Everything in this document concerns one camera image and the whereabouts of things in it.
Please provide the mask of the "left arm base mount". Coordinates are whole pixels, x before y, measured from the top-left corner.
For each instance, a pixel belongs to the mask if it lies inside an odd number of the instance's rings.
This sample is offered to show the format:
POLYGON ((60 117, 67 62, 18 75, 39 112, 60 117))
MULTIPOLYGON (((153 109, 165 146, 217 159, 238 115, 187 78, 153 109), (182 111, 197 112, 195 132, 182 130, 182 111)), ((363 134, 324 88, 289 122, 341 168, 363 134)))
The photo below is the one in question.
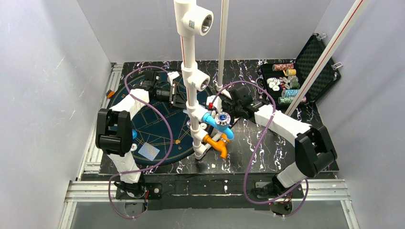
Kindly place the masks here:
POLYGON ((146 199, 155 200, 160 199, 162 195, 161 183, 125 183, 114 182, 114 186, 117 188, 115 199, 146 199))

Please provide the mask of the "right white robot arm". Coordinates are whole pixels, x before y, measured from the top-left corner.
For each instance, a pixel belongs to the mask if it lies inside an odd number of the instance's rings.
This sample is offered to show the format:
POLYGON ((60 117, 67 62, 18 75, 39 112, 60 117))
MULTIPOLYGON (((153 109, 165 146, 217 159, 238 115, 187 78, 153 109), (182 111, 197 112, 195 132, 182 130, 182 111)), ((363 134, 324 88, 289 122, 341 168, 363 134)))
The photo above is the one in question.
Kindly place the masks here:
POLYGON ((271 102, 253 99, 247 88, 235 84, 228 89, 223 109, 234 117, 268 127, 293 145, 295 161, 272 178, 270 188, 282 193, 299 181, 317 176, 337 159, 337 152, 324 125, 312 126, 274 109, 271 102))

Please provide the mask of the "grey white poker chip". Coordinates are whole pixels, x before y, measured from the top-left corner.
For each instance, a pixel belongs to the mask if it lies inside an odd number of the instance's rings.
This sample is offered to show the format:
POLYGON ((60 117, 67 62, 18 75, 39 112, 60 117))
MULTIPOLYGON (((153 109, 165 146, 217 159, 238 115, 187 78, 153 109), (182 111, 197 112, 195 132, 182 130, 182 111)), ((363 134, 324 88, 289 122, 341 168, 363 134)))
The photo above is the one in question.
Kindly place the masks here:
POLYGON ((131 148, 130 148, 130 151, 131 152, 134 152, 134 151, 136 151, 137 150, 137 145, 136 144, 132 144, 132 146, 131 146, 131 148))

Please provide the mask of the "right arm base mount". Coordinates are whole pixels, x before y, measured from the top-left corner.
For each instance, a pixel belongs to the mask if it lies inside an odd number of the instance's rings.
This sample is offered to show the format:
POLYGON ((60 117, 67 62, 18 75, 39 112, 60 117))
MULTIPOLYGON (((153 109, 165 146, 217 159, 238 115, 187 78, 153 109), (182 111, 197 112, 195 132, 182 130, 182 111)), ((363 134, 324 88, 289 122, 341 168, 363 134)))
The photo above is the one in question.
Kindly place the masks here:
POLYGON ((308 196, 307 190, 303 192, 302 185, 298 185, 290 192, 287 192, 288 190, 289 188, 284 188, 281 184, 257 182, 256 187, 251 190, 251 193, 258 199, 273 199, 281 196, 276 201, 269 203, 269 207, 273 215, 285 218, 300 210, 308 196), (303 197, 303 199, 298 207, 293 209, 292 199, 299 197, 303 197))

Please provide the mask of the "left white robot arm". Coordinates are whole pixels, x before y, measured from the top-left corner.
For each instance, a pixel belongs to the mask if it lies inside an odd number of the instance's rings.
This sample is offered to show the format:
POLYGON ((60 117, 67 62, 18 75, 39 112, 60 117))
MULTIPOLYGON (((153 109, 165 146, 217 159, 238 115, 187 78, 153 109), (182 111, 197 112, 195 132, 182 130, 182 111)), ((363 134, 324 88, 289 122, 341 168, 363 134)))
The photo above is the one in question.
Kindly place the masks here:
POLYGON ((177 109, 186 108, 186 99, 179 92, 175 79, 178 71, 168 72, 168 88, 159 85, 160 75, 155 71, 145 71, 144 79, 131 87, 118 104, 98 111, 96 122, 96 147, 113 161, 120 180, 126 184, 136 184, 141 172, 131 153, 133 144, 132 119, 151 101, 166 102, 177 109))

